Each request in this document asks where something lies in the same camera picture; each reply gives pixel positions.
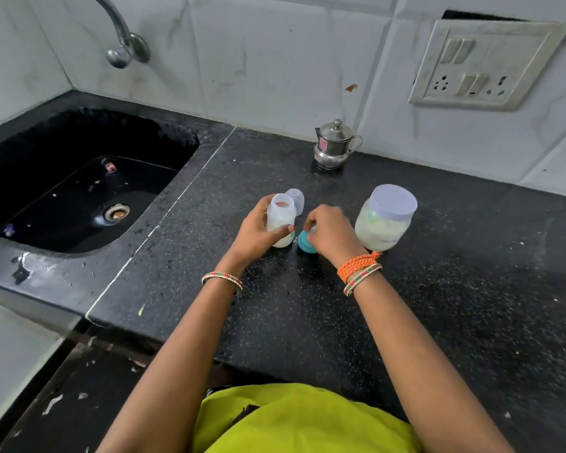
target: beaded bangle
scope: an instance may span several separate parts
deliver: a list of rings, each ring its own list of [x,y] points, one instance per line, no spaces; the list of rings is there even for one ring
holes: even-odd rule
[[[381,270],[381,264],[373,264],[363,270],[360,274],[355,276],[344,288],[344,295],[348,297],[352,294],[352,290],[356,288],[356,285],[367,278],[370,274],[376,270]]]
[[[348,277],[354,274],[357,270],[364,269],[373,264],[377,264],[377,259],[381,256],[381,252],[373,251],[371,254],[363,254],[350,259],[344,265],[342,265],[338,270],[337,274],[341,280],[346,283],[348,282]]]
[[[240,295],[243,291],[243,283],[233,275],[225,274],[224,272],[210,272],[202,276],[202,284],[205,284],[210,278],[222,278],[223,280],[233,282],[236,285],[235,295]]]

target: black sink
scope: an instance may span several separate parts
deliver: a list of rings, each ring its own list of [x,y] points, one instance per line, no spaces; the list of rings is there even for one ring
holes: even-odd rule
[[[0,143],[0,236],[64,253],[102,248],[199,144],[192,130],[111,110],[53,115]]]

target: lime green clothing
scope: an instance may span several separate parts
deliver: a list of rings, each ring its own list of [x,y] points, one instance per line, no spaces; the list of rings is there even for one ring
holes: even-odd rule
[[[192,453],[349,451],[417,453],[421,447],[411,426],[385,411],[300,383],[206,397],[192,445]]]

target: person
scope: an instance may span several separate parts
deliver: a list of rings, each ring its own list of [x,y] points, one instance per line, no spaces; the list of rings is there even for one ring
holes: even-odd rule
[[[244,269],[294,230],[268,232],[263,197],[215,268]],[[320,205],[304,229],[336,269],[367,254],[340,208]],[[410,425],[368,405],[300,383],[232,387],[206,394],[233,299],[233,282],[210,278],[122,407],[98,453],[418,452],[513,449],[408,306],[375,271],[354,288]]]

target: countertop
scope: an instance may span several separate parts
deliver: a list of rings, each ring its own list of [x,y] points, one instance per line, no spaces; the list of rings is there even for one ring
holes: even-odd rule
[[[362,153],[323,172],[313,143],[171,117],[203,123],[206,139],[130,232],[83,257],[0,247],[0,287],[165,341],[260,197],[298,188],[306,204],[296,225],[323,203],[354,222],[371,190],[398,184],[419,206],[383,258],[385,276],[516,449],[566,450],[566,197]],[[11,255],[23,252],[37,271],[15,285]],[[243,281],[219,361],[404,418],[327,261],[298,254],[294,242]]]

